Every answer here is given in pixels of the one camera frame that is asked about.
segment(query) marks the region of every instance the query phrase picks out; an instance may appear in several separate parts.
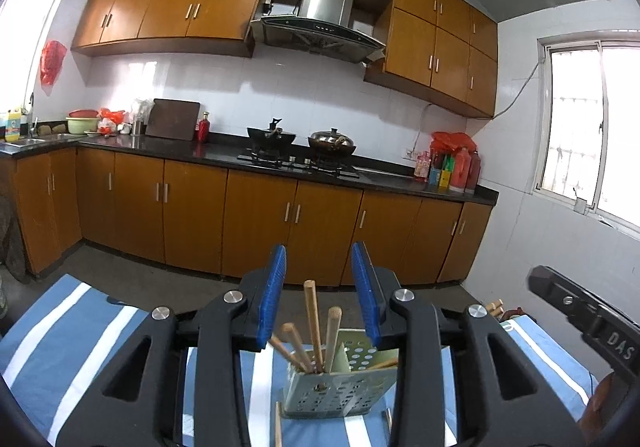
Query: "kitchen counter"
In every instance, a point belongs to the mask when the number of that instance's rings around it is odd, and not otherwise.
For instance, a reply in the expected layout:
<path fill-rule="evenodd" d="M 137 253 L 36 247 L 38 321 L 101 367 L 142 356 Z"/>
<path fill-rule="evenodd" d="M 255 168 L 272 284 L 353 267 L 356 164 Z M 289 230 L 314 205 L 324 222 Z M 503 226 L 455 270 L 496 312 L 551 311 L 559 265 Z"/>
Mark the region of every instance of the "kitchen counter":
<path fill-rule="evenodd" d="M 274 169 L 238 159 L 239 154 L 246 153 L 246 148 L 242 146 L 214 143 L 198 144 L 194 141 L 169 140 L 152 136 L 81 137 L 77 140 L 47 141 L 26 148 L 0 144 L 0 157 L 18 159 L 69 146 L 100 148 L 139 156 L 199 163 L 329 185 L 396 192 L 398 194 L 409 194 L 453 202 L 472 202 L 494 206 L 498 199 L 497 191 L 482 186 L 478 186 L 476 193 L 473 195 L 455 194 L 447 190 L 430 188 L 423 182 L 416 181 L 410 175 L 398 175 L 384 170 L 372 171 L 371 168 L 367 168 L 366 171 L 358 170 L 359 178 L 335 177 L 321 172 L 309 173 L 306 170 L 287 168 L 285 166 L 280 169 Z"/>

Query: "concrete floor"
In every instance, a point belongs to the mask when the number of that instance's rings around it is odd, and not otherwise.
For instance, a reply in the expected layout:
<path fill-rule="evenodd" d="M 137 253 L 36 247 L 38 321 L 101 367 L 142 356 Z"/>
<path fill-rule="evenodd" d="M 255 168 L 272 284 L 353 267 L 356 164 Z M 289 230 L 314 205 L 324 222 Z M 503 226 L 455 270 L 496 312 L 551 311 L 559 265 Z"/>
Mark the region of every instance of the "concrete floor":
<path fill-rule="evenodd" d="M 9 301 L 9 312 L 0 319 L 4 333 L 62 275 L 69 273 L 98 290 L 147 311 L 159 305 L 169 306 L 176 313 L 199 309 L 214 297 L 237 286 L 233 279 L 219 281 L 207 277 L 186 275 L 158 265 L 134 261 L 90 245 L 81 245 L 62 265 L 46 278 L 31 284 L 21 284 L 4 268 L 0 270 L 2 286 Z M 431 302 L 452 310 L 462 310 L 476 302 L 462 286 L 447 286 L 416 290 Z M 327 311 L 331 306 L 342 308 L 343 328 L 362 328 L 358 298 L 354 291 L 319 291 L 320 326 L 324 331 Z M 276 318 L 276 328 L 294 322 L 302 339 L 310 342 L 306 324 L 305 300 L 301 289 L 284 289 Z"/>

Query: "stainless steel range hood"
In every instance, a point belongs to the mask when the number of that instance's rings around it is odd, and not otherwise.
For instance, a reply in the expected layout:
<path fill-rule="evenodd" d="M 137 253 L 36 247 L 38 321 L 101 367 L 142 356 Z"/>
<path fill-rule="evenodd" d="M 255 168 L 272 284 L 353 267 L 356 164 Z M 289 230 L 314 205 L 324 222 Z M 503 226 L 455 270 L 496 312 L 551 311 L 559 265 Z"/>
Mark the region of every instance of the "stainless steel range hood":
<path fill-rule="evenodd" d="M 348 27 L 353 0 L 302 0 L 298 14 L 265 15 L 251 21 L 258 42 L 349 62 L 373 62 L 385 45 Z"/>

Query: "red bottle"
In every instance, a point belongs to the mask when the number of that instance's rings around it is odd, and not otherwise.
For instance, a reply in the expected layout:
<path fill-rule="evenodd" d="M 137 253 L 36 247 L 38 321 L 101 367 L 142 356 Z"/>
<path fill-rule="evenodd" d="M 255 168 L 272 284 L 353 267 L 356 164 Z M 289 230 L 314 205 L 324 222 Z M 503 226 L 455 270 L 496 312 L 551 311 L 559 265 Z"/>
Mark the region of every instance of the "red bottle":
<path fill-rule="evenodd" d="M 200 143 L 205 143 L 207 138 L 209 138 L 209 126 L 211 123 L 209 122 L 209 113 L 205 111 L 202 114 L 202 120 L 198 122 L 198 135 L 197 139 Z"/>

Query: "perforated metal holder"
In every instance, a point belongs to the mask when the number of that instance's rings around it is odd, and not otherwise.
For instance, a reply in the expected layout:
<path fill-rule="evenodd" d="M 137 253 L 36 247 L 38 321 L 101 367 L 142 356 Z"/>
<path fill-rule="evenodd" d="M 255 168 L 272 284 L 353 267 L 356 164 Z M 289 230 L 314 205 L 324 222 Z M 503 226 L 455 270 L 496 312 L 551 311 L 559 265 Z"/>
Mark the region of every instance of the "perforated metal holder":
<path fill-rule="evenodd" d="M 287 418 L 336 418 L 367 414 L 396 382 L 395 367 L 369 369 L 398 357 L 398 350 L 378 351 L 364 330 L 338 331 L 331 373 L 307 375 L 290 365 L 283 392 Z"/>

